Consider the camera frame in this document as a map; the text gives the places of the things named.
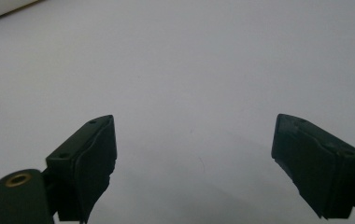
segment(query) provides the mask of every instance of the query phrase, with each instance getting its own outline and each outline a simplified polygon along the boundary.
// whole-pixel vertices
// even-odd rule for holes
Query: white background
[[[0,178],[115,117],[90,223],[355,223],[318,219],[271,159],[278,113],[355,146],[355,1],[45,1],[0,20]]]

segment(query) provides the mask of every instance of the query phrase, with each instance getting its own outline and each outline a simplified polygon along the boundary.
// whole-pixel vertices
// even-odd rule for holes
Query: screw hole
[[[67,158],[69,156],[70,156],[69,153],[61,153],[61,154],[59,154],[59,158],[61,158],[61,159]]]
[[[29,174],[18,174],[12,176],[7,180],[6,186],[9,188],[17,187],[29,181],[31,176]]]

